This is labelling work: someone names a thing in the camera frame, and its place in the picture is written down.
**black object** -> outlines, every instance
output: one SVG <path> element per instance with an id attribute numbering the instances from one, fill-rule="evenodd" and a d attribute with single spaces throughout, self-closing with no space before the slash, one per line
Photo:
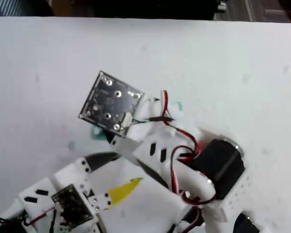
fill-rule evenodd
<path id="1" fill-rule="evenodd" d="M 85 159 L 93 172 L 108 162 L 118 159 L 119 157 L 120 155 L 115 152 L 103 152 L 87 155 L 85 156 Z"/>
<path id="2" fill-rule="evenodd" d="M 38 198 L 33 198 L 33 197 L 25 197 L 24 201 L 26 202 L 32 202 L 32 203 L 37 203 L 38 202 Z"/>
<path id="3" fill-rule="evenodd" d="M 15 218 L 0 225 L 0 233 L 26 233 L 26 231 L 21 225 L 21 222 Z"/>
<path id="4" fill-rule="evenodd" d="M 86 207 L 73 184 L 54 194 L 52 200 L 54 203 L 60 203 L 64 210 L 61 214 L 70 229 L 93 219 L 91 212 Z"/>
<path id="5" fill-rule="evenodd" d="M 241 213 L 234 224 L 233 233 L 259 233 L 259 229 L 251 222 L 251 220 Z"/>
<path id="6" fill-rule="evenodd" d="M 49 194 L 47 190 L 42 190 L 42 189 L 37 189 L 35 193 L 42 196 L 47 196 Z"/>
<path id="7" fill-rule="evenodd" d="M 55 224 L 56 214 L 57 214 L 57 210 L 54 210 L 52 222 L 50 223 L 49 233 L 54 233 L 54 224 Z"/>
<path id="8" fill-rule="evenodd" d="M 212 20 L 218 0 L 104 1 L 94 0 L 97 17 Z"/>
<path id="9" fill-rule="evenodd" d="M 152 168 L 141 162 L 140 160 L 137 159 L 137 162 L 139 163 L 140 167 L 145 171 L 146 174 L 148 174 L 150 177 L 155 179 L 158 183 L 163 185 L 165 188 L 168 188 L 167 183 L 163 180 L 163 178 Z"/>
<path id="10" fill-rule="evenodd" d="M 117 136 L 125 137 L 121 126 L 126 114 L 134 115 L 143 93 L 111 75 L 99 72 L 79 118 Z"/>
<path id="11" fill-rule="evenodd" d="M 189 212 L 184 216 L 182 221 L 187 221 L 188 223 L 191 224 L 196 219 L 198 211 L 201 211 L 201 210 L 198 210 L 197 207 L 195 207 L 195 206 L 192 207 L 189 210 Z M 200 227 L 203 223 L 204 223 L 204 219 L 203 219 L 203 216 L 200 214 L 195 226 Z"/>
<path id="12" fill-rule="evenodd" d="M 219 139 L 212 140 L 190 167 L 212 180 L 219 200 L 224 199 L 244 171 L 241 153 Z"/>

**white robot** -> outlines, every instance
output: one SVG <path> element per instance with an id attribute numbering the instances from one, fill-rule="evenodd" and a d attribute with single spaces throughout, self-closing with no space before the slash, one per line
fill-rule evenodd
<path id="1" fill-rule="evenodd" d="M 157 99 L 101 71 L 79 118 L 102 128 L 114 152 L 80 158 L 21 192 L 0 216 L 0 232 L 105 232 L 99 212 L 119 204 L 141 180 L 95 193 L 94 171 L 119 156 L 187 204 L 170 233 L 271 232 L 244 208 L 250 176 L 244 152 L 198 128 L 168 101 L 167 91 Z"/>

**electronic component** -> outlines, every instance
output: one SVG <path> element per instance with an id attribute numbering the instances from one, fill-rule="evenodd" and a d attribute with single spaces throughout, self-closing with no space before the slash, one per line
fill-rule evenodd
<path id="1" fill-rule="evenodd" d="M 93 219 L 91 212 L 86 207 L 73 184 L 54 194 L 52 200 L 60 204 L 63 209 L 61 215 L 70 229 Z"/>
<path id="2" fill-rule="evenodd" d="M 224 199 L 244 172 L 239 150 L 238 146 L 228 140 L 214 139 L 190 165 L 212 180 L 219 200 Z"/>
<path id="3" fill-rule="evenodd" d="M 79 118 L 125 137 L 143 92 L 101 71 Z"/>

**white plastic part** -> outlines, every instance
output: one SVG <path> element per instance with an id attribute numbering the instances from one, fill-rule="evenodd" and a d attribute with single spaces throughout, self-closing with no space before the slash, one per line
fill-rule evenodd
<path id="1" fill-rule="evenodd" d="M 178 106 L 168 105 L 168 111 L 174 121 L 170 124 L 194 135 L 196 140 L 201 138 L 201 131 L 179 111 Z M 152 97 L 144 95 L 135 112 L 137 120 L 146 120 L 162 114 L 162 101 L 155 101 Z M 155 151 L 150 152 L 151 145 L 155 144 Z M 138 160 L 158 173 L 168 187 L 171 188 L 170 160 L 173 148 L 186 145 L 191 148 L 194 144 L 187 136 L 176 131 L 175 128 L 164 125 L 162 122 L 147 122 L 131 125 L 126 138 L 115 138 L 111 142 L 113 149 L 139 165 Z M 177 161 L 180 153 L 187 149 L 177 150 L 174 156 L 174 171 L 178 176 L 181 189 L 188 190 L 193 196 L 209 200 L 215 195 L 213 184 L 207 177 L 198 171 Z"/>
<path id="2" fill-rule="evenodd" d="M 39 195 L 36 193 L 37 190 L 45 190 L 48 192 L 47 196 Z M 23 192 L 18 195 L 20 202 L 23 204 L 24 209 L 26 210 L 28 217 L 30 220 L 42 215 L 43 213 L 49 211 L 52 207 L 54 207 L 54 202 L 51 199 L 51 196 L 56 193 L 55 187 L 50 181 L 49 178 L 44 178 L 43 180 L 37 182 L 31 187 L 27 188 Z M 26 201 L 25 199 L 34 198 L 35 202 Z M 47 215 L 46 217 L 40 219 L 33 227 L 37 232 L 47 232 L 49 229 L 49 223 L 51 221 L 51 217 Z"/>
<path id="3" fill-rule="evenodd" d="M 48 191 L 48 195 L 39 195 L 36 191 L 45 190 Z M 24 209 L 26 210 L 28 217 L 30 219 L 36 218 L 39 215 L 43 214 L 50 208 L 54 207 L 54 202 L 51 199 L 51 196 L 56 193 L 56 190 L 50 181 L 49 178 L 44 178 L 43 180 L 35 183 L 31 187 L 27 188 L 26 190 L 22 191 L 18 198 L 20 202 L 23 204 Z M 37 199 L 37 203 L 25 201 L 26 197 L 31 197 Z"/>
<path id="4" fill-rule="evenodd" d="M 210 200 L 215 195 L 214 185 L 199 171 L 188 169 L 179 161 L 174 162 L 174 170 L 178 177 L 179 188 L 189 191 L 192 196 L 198 195 L 203 200 Z"/>
<path id="5" fill-rule="evenodd" d="M 100 193 L 88 198 L 89 203 L 98 214 L 102 210 L 108 209 L 112 205 L 112 200 L 108 193 Z"/>

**screw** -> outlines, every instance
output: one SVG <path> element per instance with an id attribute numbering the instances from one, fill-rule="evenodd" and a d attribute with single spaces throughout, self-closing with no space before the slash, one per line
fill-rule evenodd
<path id="1" fill-rule="evenodd" d="M 119 124 L 115 124 L 115 125 L 113 125 L 113 129 L 114 129 L 114 130 L 119 130 L 119 129 L 120 129 L 120 125 L 119 125 Z"/>
<path id="2" fill-rule="evenodd" d="M 108 86 L 111 86 L 112 83 L 113 83 L 112 80 L 107 80 L 107 81 L 106 81 L 106 85 L 108 85 Z"/>

